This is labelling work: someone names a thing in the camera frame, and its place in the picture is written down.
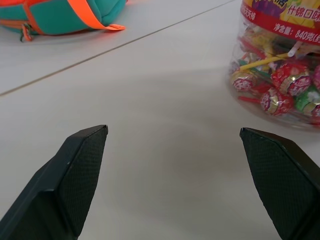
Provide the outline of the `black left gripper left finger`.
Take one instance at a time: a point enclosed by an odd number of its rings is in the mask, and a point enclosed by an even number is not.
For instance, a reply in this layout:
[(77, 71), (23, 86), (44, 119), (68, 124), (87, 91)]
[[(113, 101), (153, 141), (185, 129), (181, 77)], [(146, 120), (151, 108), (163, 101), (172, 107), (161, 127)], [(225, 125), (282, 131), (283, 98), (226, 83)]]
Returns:
[(0, 240), (78, 240), (98, 185), (107, 125), (70, 135), (0, 220)]

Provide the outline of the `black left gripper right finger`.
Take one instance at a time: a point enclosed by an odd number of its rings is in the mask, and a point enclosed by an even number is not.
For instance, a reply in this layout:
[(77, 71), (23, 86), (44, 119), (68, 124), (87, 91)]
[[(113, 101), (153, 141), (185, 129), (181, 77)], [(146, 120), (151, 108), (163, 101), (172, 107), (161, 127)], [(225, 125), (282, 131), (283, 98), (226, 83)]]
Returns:
[(320, 240), (320, 167), (292, 140), (243, 127), (258, 195), (282, 240)]

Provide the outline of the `red wrapped lollipop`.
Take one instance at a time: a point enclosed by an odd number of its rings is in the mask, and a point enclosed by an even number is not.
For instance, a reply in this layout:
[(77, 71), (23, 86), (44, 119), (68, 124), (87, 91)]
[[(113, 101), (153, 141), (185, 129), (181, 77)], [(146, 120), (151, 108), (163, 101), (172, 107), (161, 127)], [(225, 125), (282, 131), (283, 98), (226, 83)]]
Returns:
[(273, 87), (264, 91), (259, 98), (239, 96), (238, 99), (260, 105), (261, 109), (270, 116), (287, 114), (294, 107), (294, 99), (291, 95), (285, 95)]
[(231, 76), (230, 82), (238, 92), (248, 92), (256, 86), (257, 77), (249, 71), (238, 71)]
[(307, 66), (292, 62), (281, 65), (271, 74), (271, 80), (282, 94), (293, 97), (304, 93), (312, 84)]

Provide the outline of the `green wrapped lollipop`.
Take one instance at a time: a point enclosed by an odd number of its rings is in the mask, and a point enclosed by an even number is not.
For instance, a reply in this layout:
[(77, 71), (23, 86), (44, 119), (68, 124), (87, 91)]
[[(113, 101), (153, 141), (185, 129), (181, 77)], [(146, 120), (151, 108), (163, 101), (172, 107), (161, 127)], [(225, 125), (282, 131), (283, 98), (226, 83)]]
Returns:
[(295, 108), (306, 116), (320, 118), (320, 92), (310, 86), (295, 98)]

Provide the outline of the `clear plastic lollipop tub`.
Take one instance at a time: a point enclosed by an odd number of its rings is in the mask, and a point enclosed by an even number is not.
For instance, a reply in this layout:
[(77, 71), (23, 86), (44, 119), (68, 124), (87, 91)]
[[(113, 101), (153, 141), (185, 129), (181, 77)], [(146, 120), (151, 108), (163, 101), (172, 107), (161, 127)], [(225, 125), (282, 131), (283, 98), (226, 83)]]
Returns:
[[(295, 107), (283, 115), (268, 115), (260, 105), (239, 100), (245, 96), (259, 98), (269, 88), (276, 87), (271, 75), (286, 63), (307, 66), (312, 84), (320, 92), (320, 0), (241, 0), (241, 22), (229, 65), (228, 79), (236, 72), (248, 71), (257, 78), (256, 86), (241, 92), (232, 87), (240, 104), (253, 114), (286, 127), (317, 129), (320, 117), (311, 117)], [(241, 66), (285, 54), (297, 42), (302, 46), (293, 57), (240, 71)]]

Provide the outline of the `yellow stick lollipop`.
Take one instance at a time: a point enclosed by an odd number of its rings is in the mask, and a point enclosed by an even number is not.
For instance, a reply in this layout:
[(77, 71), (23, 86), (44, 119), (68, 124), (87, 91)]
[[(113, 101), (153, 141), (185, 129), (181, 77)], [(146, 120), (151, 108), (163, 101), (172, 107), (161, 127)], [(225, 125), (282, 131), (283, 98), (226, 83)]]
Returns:
[(252, 62), (252, 63), (246, 64), (246, 65), (240, 66), (239, 70), (240, 71), (248, 70), (248, 69), (251, 69), (251, 68), (255, 68), (255, 67), (258, 67), (258, 66), (261, 66), (261, 65), (266, 65), (266, 64), (269, 64), (271, 62), (276, 62), (276, 61), (283, 60), (283, 59), (286, 59), (286, 58), (289, 58), (288, 53), (279, 54), (279, 55), (276, 55), (276, 56), (273, 56), (273, 57), (269, 57), (269, 58), (266, 58), (266, 59), (262, 59), (262, 60), (259, 60), (259, 61), (256, 61), (256, 62)]

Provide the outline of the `teal and orange bag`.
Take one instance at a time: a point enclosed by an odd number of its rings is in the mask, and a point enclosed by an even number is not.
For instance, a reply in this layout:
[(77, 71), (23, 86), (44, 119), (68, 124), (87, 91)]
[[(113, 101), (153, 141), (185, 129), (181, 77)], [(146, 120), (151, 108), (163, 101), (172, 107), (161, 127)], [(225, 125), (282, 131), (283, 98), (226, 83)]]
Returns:
[(123, 31), (115, 24), (128, 0), (0, 0), (0, 26), (19, 33), (21, 42), (36, 35), (60, 36), (103, 30)]

